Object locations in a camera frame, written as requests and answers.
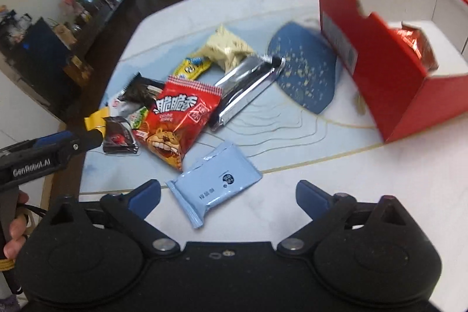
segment marble table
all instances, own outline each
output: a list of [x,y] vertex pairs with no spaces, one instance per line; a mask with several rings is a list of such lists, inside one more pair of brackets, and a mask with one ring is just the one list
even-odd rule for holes
[[[165,79],[186,54],[220,24],[265,52],[274,33],[295,21],[318,26],[318,0],[186,0],[146,18],[135,31],[106,90],[119,91],[140,71]],[[214,83],[220,70],[200,80]],[[235,139],[263,179],[208,214],[194,230],[165,181],[177,173],[141,149],[136,156],[86,156],[82,201],[134,189],[154,178],[163,184],[160,205],[147,221],[177,240],[271,241],[274,246],[310,221],[295,202],[295,186],[309,180],[330,194],[359,201],[395,195],[437,248],[443,263],[431,301],[445,312],[468,307],[468,118],[461,116],[410,138],[384,145],[374,121],[357,114],[356,87],[343,71],[332,103],[319,115],[293,103],[274,84],[216,134],[205,130],[184,165]]]

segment red snack bag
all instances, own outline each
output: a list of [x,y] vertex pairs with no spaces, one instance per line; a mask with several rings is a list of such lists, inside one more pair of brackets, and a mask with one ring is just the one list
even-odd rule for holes
[[222,89],[169,76],[140,128],[138,140],[172,167],[182,171],[182,159],[221,100]]

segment finger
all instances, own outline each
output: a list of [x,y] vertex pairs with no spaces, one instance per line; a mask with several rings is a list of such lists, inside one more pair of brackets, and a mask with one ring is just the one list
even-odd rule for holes
[[18,239],[26,231],[26,216],[24,214],[15,218],[10,224],[11,239]]
[[10,242],[8,242],[3,248],[3,253],[5,254],[6,258],[7,259],[16,258],[25,242],[26,242],[26,238],[23,236],[21,236],[19,239],[15,239],[15,240],[12,239]]
[[23,192],[23,191],[20,191],[20,193],[18,194],[18,202],[20,204],[25,204],[29,201],[29,196],[27,195],[26,192]]

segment red cardboard box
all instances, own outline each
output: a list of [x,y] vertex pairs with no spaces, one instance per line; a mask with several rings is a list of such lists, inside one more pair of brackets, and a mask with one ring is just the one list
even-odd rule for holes
[[[320,16],[384,141],[468,111],[467,0],[320,0]],[[426,34],[437,70],[390,29],[402,21]]]

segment dark chocolate wrapper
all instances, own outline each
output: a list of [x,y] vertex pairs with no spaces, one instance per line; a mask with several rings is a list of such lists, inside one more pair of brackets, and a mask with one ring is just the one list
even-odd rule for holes
[[119,100],[134,102],[149,110],[163,89],[162,81],[151,80],[137,73],[128,83],[123,94],[119,96]]
[[128,152],[136,154],[138,143],[132,134],[130,124],[123,117],[106,117],[106,136],[102,149],[107,154]]

